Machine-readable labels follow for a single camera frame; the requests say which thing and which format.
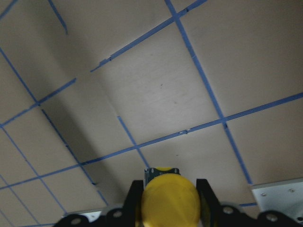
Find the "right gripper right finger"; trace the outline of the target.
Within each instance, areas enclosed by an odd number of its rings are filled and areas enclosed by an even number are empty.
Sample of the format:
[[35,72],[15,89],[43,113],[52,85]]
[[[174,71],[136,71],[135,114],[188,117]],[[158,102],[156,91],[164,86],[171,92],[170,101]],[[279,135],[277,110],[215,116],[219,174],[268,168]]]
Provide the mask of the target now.
[[200,198],[200,220],[204,227],[243,227],[245,214],[240,207],[228,201],[219,201],[206,179],[196,180]]

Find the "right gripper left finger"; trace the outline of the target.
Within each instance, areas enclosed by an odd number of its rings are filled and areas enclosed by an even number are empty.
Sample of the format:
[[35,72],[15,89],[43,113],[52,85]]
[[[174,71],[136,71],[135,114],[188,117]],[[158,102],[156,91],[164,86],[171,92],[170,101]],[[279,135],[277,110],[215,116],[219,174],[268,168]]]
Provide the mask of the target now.
[[141,227],[141,199],[143,180],[134,180],[121,206],[116,206],[106,214],[106,227]]

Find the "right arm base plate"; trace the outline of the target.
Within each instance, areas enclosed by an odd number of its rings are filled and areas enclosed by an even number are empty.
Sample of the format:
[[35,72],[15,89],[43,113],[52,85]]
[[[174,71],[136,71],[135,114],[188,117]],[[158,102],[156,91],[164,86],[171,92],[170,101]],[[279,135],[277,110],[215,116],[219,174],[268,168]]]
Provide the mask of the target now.
[[251,187],[261,211],[276,210],[284,214],[303,214],[303,179],[257,184]]

